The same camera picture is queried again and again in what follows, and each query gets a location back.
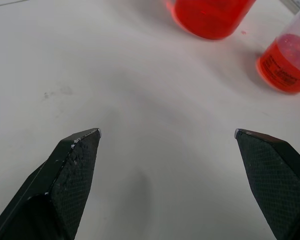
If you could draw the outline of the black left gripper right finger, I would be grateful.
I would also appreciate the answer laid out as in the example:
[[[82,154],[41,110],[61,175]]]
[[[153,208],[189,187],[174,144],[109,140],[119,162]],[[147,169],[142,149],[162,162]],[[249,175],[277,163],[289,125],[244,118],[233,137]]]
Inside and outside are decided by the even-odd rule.
[[[279,138],[238,128],[251,192],[278,240],[300,240],[300,154]]]

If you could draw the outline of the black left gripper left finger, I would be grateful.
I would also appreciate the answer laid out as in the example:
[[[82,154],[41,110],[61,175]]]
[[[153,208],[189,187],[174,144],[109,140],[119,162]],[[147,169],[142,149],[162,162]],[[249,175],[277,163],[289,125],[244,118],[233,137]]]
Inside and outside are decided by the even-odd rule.
[[[0,240],[73,240],[91,190],[99,128],[62,139],[0,215]]]

